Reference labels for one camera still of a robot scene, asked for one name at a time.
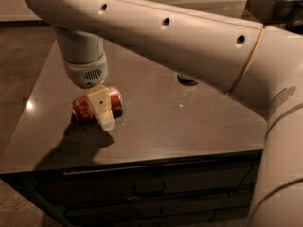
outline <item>floor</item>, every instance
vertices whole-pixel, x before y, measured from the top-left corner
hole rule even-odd
[[[0,159],[55,41],[50,26],[0,27]],[[0,182],[0,227],[60,227]],[[242,227],[245,219],[183,227]]]

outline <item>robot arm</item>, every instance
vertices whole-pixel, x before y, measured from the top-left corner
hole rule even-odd
[[[67,74],[81,87],[106,77],[102,37],[262,115],[267,138],[248,224],[303,224],[302,36],[143,0],[25,1],[56,28]]]

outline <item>can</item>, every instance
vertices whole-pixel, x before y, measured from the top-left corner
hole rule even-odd
[[[112,104],[112,111],[122,110],[122,95],[115,86],[108,87]],[[87,96],[81,96],[72,102],[73,114],[80,123],[87,123],[96,120],[90,109]]]

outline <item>glossy black tabletop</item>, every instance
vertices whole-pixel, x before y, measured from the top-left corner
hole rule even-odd
[[[105,85],[123,97],[114,129],[80,124],[72,116],[71,102],[85,91],[67,77],[54,43],[0,174],[165,163],[263,148],[266,123],[254,112],[204,83],[183,85],[173,71],[115,44],[104,41],[104,48]]]

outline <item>table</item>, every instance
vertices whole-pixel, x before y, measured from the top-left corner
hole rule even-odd
[[[215,89],[104,42],[123,96],[112,131],[80,124],[85,94],[57,43],[0,162],[0,178],[65,226],[176,226],[245,218],[265,121]]]

